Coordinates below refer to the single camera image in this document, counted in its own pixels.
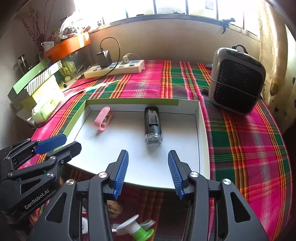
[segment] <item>power adapter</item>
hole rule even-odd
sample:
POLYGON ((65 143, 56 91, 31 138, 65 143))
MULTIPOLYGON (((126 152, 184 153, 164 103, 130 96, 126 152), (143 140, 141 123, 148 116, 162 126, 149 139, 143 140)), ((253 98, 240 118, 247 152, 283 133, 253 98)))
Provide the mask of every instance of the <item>power adapter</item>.
POLYGON ((100 47, 101 52, 97 53, 98 64, 101 68, 109 67, 112 64, 112 59, 109 50, 104 50, 100 47))

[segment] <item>window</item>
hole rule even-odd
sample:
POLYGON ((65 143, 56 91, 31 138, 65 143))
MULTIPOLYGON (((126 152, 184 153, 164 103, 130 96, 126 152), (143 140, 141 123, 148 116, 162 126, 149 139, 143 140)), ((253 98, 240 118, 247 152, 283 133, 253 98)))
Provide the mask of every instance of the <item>window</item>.
POLYGON ((129 18, 154 14, 153 0, 128 0, 125 4, 129 18))
POLYGON ((216 0, 188 0, 190 15, 216 19, 216 0))
POLYGON ((260 36, 257 0, 249 0, 244 5, 244 28, 245 30, 260 36))
POLYGON ((218 25, 220 25, 218 21, 234 18, 235 22, 231 24, 257 36, 260 34, 256 0, 74 0, 74 2, 76 10, 84 13, 85 18, 92 19, 96 25, 97 22, 109 24, 126 18, 133 18, 131 21, 134 21, 143 15, 151 15, 151 19, 155 19, 159 18, 158 14, 170 14, 168 18, 197 21, 202 21, 202 18, 195 16, 206 17, 208 20, 205 18, 205 22, 218 25))
POLYGON ((242 28, 244 19, 243 5, 243 0, 218 0, 219 20, 234 18, 235 22, 232 24, 242 28))
POLYGON ((185 14, 185 1, 155 0, 157 14, 185 14))

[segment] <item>power strip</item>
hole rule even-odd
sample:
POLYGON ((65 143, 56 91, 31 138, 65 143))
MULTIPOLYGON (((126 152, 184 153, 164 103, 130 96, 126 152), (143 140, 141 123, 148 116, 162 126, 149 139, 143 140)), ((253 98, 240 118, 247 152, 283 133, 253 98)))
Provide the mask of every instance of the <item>power strip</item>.
MULTIPOLYGON (((100 66, 92 66, 90 69, 88 69, 84 73, 84 76, 87 79, 103 76, 107 74, 111 69, 113 69, 115 65, 116 63, 113 63, 106 68, 101 68, 100 66)), ((116 68, 108 75, 141 73, 141 71, 144 68, 145 68, 144 60, 133 60, 133 61, 129 61, 127 64, 119 63, 116 66, 116 68)))

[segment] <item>black grille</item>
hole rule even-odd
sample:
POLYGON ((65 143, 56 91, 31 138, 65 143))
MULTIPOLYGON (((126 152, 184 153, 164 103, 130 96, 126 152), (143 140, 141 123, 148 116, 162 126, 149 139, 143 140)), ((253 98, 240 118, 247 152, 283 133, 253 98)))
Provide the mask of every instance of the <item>black grille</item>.
POLYGON ((258 71, 241 63, 229 59, 221 62, 214 99, 225 107, 247 114, 252 109, 257 97, 219 84, 219 82, 258 96, 261 92, 263 79, 258 71))
POLYGON ((261 92, 263 80, 258 71, 233 60, 224 59, 217 81, 257 96, 261 92))

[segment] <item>bed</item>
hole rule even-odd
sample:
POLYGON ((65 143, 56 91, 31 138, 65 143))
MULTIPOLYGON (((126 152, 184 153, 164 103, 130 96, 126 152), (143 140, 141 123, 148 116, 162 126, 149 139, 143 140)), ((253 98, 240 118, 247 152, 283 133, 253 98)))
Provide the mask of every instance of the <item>bed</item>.
MULTIPOLYGON (((290 218, 292 175, 283 138, 264 102, 259 100, 248 116, 237 116, 215 107, 203 95, 210 83, 210 70, 204 64, 188 62, 145 61, 140 74, 108 76, 102 79, 80 79, 65 92, 66 103, 53 113, 32 139, 46 139, 62 133, 77 109, 88 99, 98 98, 173 98, 199 100, 204 116, 210 156, 210 178, 228 178, 248 201, 261 221, 270 240, 274 240, 290 218), (107 83, 98 88, 87 87, 107 83)), ((26 165, 44 160, 36 156, 26 165)), ((67 177, 86 180, 91 174, 76 168, 65 168, 67 177)), ((139 222, 154 219, 152 240, 166 239, 167 235, 182 240, 188 204, 180 202, 173 192, 124 186, 119 201, 124 207, 121 222, 139 213, 139 222)), ((129 240, 130 236, 116 237, 129 240)))

